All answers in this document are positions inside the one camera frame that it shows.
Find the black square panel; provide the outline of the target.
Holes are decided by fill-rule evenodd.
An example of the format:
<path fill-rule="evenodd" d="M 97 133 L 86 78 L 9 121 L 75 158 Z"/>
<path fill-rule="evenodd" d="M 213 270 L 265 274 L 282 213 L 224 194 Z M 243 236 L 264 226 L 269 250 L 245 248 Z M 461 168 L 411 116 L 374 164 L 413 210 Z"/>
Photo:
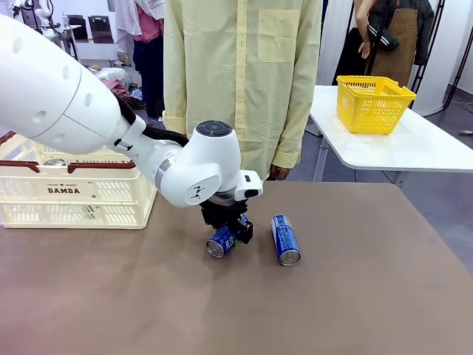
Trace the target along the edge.
<path fill-rule="evenodd" d="M 112 31 L 108 16 L 89 16 L 92 40 L 96 44 L 113 44 Z"/>
<path fill-rule="evenodd" d="M 77 28 L 73 29 L 72 32 L 74 37 L 78 41 L 87 41 L 88 40 L 88 32 L 86 28 L 86 21 L 82 15 L 68 15 L 69 25 L 77 26 Z"/>

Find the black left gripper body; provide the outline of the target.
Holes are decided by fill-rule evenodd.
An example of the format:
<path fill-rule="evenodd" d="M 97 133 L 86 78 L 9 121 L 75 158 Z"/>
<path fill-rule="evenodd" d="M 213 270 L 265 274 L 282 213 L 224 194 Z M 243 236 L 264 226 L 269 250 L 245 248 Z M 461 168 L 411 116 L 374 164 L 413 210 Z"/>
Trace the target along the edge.
<path fill-rule="evenodd" d="M 222 222 L 222 226 L 237 221 L 241 214 L 248 210 L 247 200 L 237 201 L 230 206 L 220 205 L 210 200 L 200 204 L 203 219 L 215 218 Z"/>

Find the person in yellow gown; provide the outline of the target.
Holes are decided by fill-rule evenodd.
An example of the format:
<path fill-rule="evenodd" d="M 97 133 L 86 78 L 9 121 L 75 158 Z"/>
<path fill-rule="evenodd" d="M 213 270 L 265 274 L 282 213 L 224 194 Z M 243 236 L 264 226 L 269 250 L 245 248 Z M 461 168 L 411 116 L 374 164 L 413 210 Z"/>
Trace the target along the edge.
<path fill-rule="evenodd" d="M 267 180 L 291 91 L 316 84 L 322 0 L 166 0 L 165 69 L 186 79 L 186 128 L 237 134 L 242 168 Z"/>

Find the person's right forearm yellow sleeve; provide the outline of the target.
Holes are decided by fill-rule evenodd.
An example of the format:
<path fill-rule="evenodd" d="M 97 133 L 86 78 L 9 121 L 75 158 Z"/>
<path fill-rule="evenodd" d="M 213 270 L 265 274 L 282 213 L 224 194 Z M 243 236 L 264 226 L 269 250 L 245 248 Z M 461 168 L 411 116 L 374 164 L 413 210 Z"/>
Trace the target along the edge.
<path fill-rule="evenodd" d="M 176 72 L 169 68 L 165 69 L 164 103 L 163 120 L 165 127 L 186 136 L 187 92 L 183 72 Z"/>

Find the pile of clothes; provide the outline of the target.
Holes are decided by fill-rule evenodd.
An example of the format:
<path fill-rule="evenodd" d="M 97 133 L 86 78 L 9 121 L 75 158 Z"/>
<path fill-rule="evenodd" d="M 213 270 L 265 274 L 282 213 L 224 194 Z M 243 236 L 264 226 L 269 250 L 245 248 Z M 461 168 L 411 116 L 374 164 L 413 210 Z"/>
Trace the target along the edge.
<path fill-rule="evenodd" d="M 130 74 L 122 68 L 105 67 L 95 76 L 117 97 L 125 101 L 132 109 L 146 108 L 142 87 L 132 83 Z"/>

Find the yellow plastic basket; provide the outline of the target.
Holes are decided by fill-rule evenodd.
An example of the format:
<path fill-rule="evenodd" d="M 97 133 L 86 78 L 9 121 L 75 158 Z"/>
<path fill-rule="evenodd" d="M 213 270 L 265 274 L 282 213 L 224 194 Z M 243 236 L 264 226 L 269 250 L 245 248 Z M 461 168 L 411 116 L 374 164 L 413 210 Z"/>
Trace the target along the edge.
<path fill-rule="evenodd" d="M 340 75 L 337 116 L 353 134 L 389 135 L 416 94 L 387 77 Z"/>

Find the white side table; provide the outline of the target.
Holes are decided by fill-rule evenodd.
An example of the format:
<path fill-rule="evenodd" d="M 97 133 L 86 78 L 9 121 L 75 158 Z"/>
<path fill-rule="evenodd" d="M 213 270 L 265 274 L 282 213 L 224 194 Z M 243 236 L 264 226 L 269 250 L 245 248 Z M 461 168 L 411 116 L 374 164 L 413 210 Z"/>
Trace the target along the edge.
<path fill-rule="evenodd" d="M 317 85 L 310 117 L 348 168 L 473 173 L 473 149 L 407 109 L 390 135 L 350 133 L 336 114 L 337 88 Z"/>

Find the blue drink can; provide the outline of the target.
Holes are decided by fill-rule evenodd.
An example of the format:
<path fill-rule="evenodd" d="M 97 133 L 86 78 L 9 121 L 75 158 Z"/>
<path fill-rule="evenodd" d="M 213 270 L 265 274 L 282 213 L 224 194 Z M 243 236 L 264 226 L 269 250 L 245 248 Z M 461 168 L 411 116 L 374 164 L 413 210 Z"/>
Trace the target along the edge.
<path fill-rule="evenodd" d="M 289 218 L 283 214 L 274 216 L 271 228 L 279 263 L 283 266 L 294 266 L 302 256 Z"/>
<path fill-rule="evenodd" d="M 235 237 L 227 226 L 222 226 L 206 242 L 207 252 L 216 258 L 224 257 L 235 243 Z"/>

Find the person in brown apron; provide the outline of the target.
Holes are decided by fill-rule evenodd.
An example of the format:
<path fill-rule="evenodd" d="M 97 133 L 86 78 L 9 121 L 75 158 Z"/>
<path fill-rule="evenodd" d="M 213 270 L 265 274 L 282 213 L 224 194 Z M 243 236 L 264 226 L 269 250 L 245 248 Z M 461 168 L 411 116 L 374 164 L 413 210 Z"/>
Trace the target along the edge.
<path fill-rule="evenodd" d="M 355 26 L 345 37 L 333 84 L 340 75 L 382 76 L 405 87 L 414 65 L 427 62 L 434 11 L 429 0 L 353 0 Z M 368 59 L 358 49 L 371 43 Z"/>

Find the person's left forearm yellow sleeve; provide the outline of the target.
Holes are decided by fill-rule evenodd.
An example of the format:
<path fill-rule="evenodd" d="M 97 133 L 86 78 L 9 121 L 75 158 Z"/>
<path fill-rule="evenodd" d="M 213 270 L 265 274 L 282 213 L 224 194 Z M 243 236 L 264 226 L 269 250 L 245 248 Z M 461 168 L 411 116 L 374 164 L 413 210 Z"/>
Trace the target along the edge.
<path fill-rule="evenodd" d="M 313 104 L 315 86 L 291 91 L 285 125 L 272 164 L 284 169 L 292 169 L 300 160 L 302 137 Z"/>

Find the hanging clothes on rack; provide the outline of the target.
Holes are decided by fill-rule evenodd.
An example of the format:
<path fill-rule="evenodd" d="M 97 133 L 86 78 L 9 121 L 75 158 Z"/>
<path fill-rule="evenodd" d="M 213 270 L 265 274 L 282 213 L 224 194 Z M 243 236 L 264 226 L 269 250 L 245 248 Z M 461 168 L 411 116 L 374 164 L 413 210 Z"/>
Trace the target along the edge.
<path fill-rule="evenodd" d="M 146 114 L 162 117 L 163 34 L 166 0 L 115 0 L 118 48 L 140 74 Z"/>

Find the black tripod stand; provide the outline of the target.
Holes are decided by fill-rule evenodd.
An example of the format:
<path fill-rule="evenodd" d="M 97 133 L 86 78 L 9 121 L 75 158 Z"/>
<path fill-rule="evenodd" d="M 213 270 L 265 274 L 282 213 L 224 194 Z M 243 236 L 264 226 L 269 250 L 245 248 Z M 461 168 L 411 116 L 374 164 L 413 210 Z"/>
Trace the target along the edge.
<path fill-rule="evenodd" d="M 429 0 L 435 10 L 427 62 L 412 70 L 410 88 L 417 98 L 411 109 L 422 116 L 444 111 L 473 58 L 473 0 Z"/>

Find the cream basket brown rim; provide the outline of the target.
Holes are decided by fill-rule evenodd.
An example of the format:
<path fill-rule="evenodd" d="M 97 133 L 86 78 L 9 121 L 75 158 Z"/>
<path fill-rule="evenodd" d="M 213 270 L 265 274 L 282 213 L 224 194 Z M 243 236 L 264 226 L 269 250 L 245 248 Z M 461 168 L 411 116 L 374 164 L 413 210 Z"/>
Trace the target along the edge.
<path fill-rule="evenodd" d="M 67 166 L 44 166 L 62 158 Z M 70 155 L 14 132 L 0 138 L 0 224 L 5 228 L 143 229 L 156 188 L 124 155 Z"/>

